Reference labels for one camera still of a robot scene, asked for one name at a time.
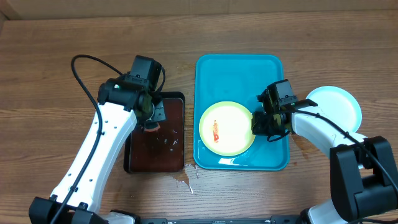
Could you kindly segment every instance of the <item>turquoise plastic tray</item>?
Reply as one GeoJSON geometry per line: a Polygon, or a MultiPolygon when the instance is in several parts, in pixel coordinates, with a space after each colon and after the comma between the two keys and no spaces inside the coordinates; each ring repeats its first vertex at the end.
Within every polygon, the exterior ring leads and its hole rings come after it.
{"type": "Polygon", "coordinates": [[[193,115],[193,158],[205,169],[281,170],[289,162],[289,140],[267,142],[256,136],[251,147],[237,156],[220,156],[201,141],[199,121],[205,110],[220,101],[233,101],[250,112],[262,110],[257,102],[269,84],[283,80],[280,60],[273,55],[209,54],[197,62],[193,115]]]}

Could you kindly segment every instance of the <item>wood grain surface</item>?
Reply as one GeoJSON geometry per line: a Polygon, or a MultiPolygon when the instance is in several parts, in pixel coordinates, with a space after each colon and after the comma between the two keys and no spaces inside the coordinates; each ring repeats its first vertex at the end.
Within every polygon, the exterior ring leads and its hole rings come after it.
{"type": "MultiPolygon", "coordinates": [[[[0,35],[0,222],[29,222],[33,198],[50,195],[87,134],[94,109],[70,70],[76,54],[97,56],[124,72],[136,54],[155,58],[167,70],[164,91],[182,91],[187,103],[185,162],[192,166],[177,175],[132,175],[123,171],[119,155],[101,213],[269,217],[328,199],[328,159],[298,137],[289,137],[290,163],[280,172],[198,168],[196,177],[195,63],[204,54],[235,53],[279,57],[300,98],[324,85],[348,90],[362,107],[360,132],[388,139],[397,160],[397,11],[6,21],[0,35]],[[188,179],[193,194],[176,179],[188,179]]],[[[116,77],[91,60],[79,60],[76,68],[94,95],[116,77]]]]}
{"type": "Polygon", "coordinates": [[[398,0],[0,0],[10,20],[386,9],[398,0]]]}

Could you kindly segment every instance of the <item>white plate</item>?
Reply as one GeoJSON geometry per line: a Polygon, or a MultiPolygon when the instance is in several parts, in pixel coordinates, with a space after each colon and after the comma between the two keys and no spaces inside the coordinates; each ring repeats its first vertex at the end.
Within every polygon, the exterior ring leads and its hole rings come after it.
{"type": "Polygon", "coordinates": [[[322,111],[338,126],[347,131],[356,132],[362,122],[362,111],[355,98],[344,89],[335,86],[323,86],[308,94],[322,111]]]}
{"type": "Polygon", "coordinates": [[[223,101],[211,105],[199,122],[199,134],[205,146],[221,156],[246,151],[254,141],[252,114],[239,103],[223,101]]]}

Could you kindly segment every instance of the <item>food residue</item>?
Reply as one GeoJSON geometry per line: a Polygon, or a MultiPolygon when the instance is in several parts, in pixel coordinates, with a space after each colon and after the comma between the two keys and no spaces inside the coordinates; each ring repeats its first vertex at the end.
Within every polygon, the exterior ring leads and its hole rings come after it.
{"type": "Polygon", "coordinates": [[[218,143],[218,139],[219,139],[219,137],[218,137],[218,124],[217,124],[216,120],[214,120],[213,135],[214,135],[214,142],[218,143]]]}

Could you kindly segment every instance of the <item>yellow-rimmed plate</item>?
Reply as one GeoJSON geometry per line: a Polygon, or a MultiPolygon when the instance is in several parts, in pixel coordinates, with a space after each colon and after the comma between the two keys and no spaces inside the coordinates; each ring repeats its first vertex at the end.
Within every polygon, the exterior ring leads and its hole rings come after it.
{"type": "Polygon", "coordinates": [[[221,156],[236,156],[254,141],[250,111],[239,103],[222,101],[202,114],[199,135],[205,146],[221,156]]]}

